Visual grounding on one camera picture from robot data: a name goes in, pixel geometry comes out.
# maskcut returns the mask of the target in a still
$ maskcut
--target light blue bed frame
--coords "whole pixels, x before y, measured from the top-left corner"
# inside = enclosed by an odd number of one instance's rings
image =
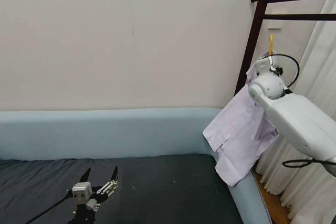
[[[203,129],[219,109],[0,112],[0,158],[19,160],[209,154]],[[251,173],[229,187],[245,224],[270,224]]]

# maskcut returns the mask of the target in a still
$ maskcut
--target black cable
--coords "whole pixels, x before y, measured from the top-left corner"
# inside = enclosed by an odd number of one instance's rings
[[[50,210],[52,210],[54,207],[57,207],[59,204],[61,204],[63,201],[65,201],[68,198],[69,198],[69,194],[67,194],[63,199],[61,199],[57,203],[53,204],[51,207],[49,207],[46,210],[44,210],[42,213],[40,213],[37,216],[35,216],[33,219],[30,219],[29,221],[27,221],[26,224],[32,223],[34,220],[40,218],[42,215],[46,214],[47,212],[49,212]]]
[[[297,79],[299,78],[299,75],[300,75],[300,64],[299,64],[299,62],[298,62],[295,58],[293,58],[292,56],[284,55],[284,54],[267,55],[267,56],[262,57],[261,59],[265,59],[265,58],[268,58],[268,57],[271,57],[271,56],[283,56],[283,57],[289,58],[289,59],[291,59],[292,61],[295,62],[296,67],[297,67],[297,72],[296,72],[296,76],[295,76],[295,78],[293,79],[293,81],[292,81],[289,85],[287,85],[287,88],[289,88],[289,87],[292,86],[292,85],[297,81]]]
[[[292,164],[292,163],[304,163],[302,165],[288,165],[288,164]],[[284,167],[287,168],[302,168],[302,167],[306,167],[312,163],[319,163],[322,165],[336,165],[336,163],[334,162],[330,162],[330,161],[322,161],[322,160],[316,160],[316,159],[292,159],[292,160],[287,160],[284,161],[282,163],[282,165]]]

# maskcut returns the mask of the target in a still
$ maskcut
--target curtain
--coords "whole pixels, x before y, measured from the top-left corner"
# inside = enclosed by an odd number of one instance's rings
[[[336,13],[336,0],[326,0],[322,13]],[[317,22],[301,61],[294,92],[305,95],[336,120],[336,22]],[[322,165],[285,168],[282,162],[307,158],[280,137],[260,158],[256,172],[264,188],[282,194],[291,224],[330,224],[336,215],[336,178]]]

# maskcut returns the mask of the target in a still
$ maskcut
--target bed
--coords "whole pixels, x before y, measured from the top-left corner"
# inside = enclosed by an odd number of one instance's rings
[[[25,223],[61,199],[91,167],[120,187],[96,223],[251,223],[271,220],[249,173],[235,187],[217,176],[202,130],[219,109],[0,112],[0,223]],[[34,223],[67,223],[65,201]]]

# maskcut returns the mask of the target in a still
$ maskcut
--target wall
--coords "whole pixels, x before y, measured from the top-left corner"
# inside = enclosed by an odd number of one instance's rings
[[[275,6],[318,13],[323,0]],[[249,0],[0,0],[0,110],[223,107],[233,96]],[[303,54],[314,22],[286,22],[275,50]],[[263,28],[256,55],[268,48]],[[286,80],[293,69],[286,73]]]

